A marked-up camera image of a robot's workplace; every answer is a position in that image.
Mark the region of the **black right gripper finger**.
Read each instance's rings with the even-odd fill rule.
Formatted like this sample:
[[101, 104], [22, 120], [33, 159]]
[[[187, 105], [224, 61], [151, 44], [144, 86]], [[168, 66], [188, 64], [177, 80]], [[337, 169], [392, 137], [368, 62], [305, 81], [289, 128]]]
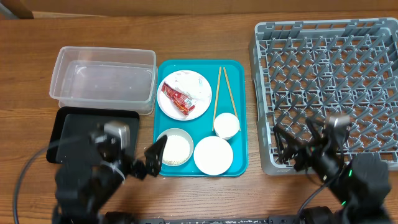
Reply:
[[294, 136], [283, 129], [279, 124], [273, 127], [277, 146], [278, 161], [283, 164], [294, 155]]
[[309, 146], [325, 146], [326, 140], [321, 137], [319, 132], [320, 128], [323, 128], [325, 123], [315, 118], [307, 118], [305, 120], [307, 128], [309, 129], [312, 139], [308, 142]]

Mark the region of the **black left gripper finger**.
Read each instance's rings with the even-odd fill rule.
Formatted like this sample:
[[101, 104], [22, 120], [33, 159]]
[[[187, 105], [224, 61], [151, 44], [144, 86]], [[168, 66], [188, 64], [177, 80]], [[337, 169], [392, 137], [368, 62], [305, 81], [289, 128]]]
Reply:
[[144, 153], [146, 157], [146, 171], [149, 175], [157, 177], [161, 171], [166, 142], [167, 135], [163, 135]]
[[146, 165], [139, 159], [124, 158], [124, 175], [131, 175], [144, 180], [146, 177]]

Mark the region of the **grey bowl with rice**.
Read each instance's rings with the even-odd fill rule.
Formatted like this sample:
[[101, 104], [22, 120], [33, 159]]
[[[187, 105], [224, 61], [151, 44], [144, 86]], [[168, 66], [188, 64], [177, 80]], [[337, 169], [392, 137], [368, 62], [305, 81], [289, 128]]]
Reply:
[[162, 156], [162, 163], [167, 166], [180, 166], [186, 163], [193, 154], [193, 139], [184, 130], [170, 128], [163, 131], [157, 138], [167, 136]]

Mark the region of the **white paper cup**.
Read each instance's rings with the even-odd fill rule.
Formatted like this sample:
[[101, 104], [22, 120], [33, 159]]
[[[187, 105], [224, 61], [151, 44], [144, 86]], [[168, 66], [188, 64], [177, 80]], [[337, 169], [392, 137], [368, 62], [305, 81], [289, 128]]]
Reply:
[[240, 129], [239, 126], [239, 119], [232, 113], [221, 113], [214, 121], [216, 135], [224, 140], [229, 140], [235, 136]]

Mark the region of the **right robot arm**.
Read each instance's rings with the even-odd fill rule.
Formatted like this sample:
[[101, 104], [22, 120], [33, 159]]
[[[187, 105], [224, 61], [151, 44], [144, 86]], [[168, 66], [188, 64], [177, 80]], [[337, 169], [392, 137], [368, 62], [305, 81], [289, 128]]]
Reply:
[[300, 142], [281, 125], [273, 128], [278, 160], [295, 161], [296, 171], [313, 169], [322, 185], [340, 201], [341, 210], [327, 206], [309, 208], [316, 192], [302, 204], [295, 223], [391, 223], [384, 199], [391, 191], [389, 168], [373, 154], [355, 156], [344, 161], [343, 145], [348, 141], [352, 123], [349, 116], [330, 116], [325, 121], [306, 119], [312, 139]]

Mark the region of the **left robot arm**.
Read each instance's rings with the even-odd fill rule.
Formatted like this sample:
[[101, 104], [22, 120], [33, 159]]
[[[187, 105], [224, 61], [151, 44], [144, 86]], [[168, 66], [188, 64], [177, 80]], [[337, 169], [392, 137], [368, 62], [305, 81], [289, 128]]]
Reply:
[[134, 215], [126, 212], [100, 214], [101, 207], [125, 182], [127, 176], [143, 180], [147, 175], [157, 177], [162, 167], [162, 156], [168, 137], [164, 136], [144, 153], [146, 161], [126, 154], [124, 140], [105, 131], [89, 135], [102, 157], [98, 166], [69, 162], [58, 170], [55, 181], [57, 206], [53, 211], [54, 223], [135, 223]]

